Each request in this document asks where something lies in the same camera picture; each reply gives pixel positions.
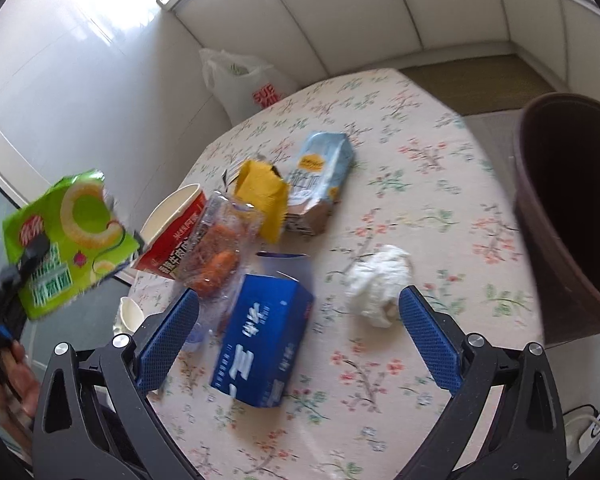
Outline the person's left hand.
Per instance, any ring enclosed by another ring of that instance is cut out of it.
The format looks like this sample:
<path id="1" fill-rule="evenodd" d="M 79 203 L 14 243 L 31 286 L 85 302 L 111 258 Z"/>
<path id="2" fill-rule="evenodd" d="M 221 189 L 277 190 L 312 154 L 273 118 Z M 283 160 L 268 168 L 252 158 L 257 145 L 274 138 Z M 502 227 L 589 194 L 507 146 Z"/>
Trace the person's left hand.
<path id="1" fill-rule="evenodd" d="M 40 383 L 30 369 L 26 360 L 26 350 L 19 341 L 15 340 L 10 350 L 2 350 L 1 367 L 9 385 L 20 396 L 23 411 L 33 418 L 38 408 Z"/>

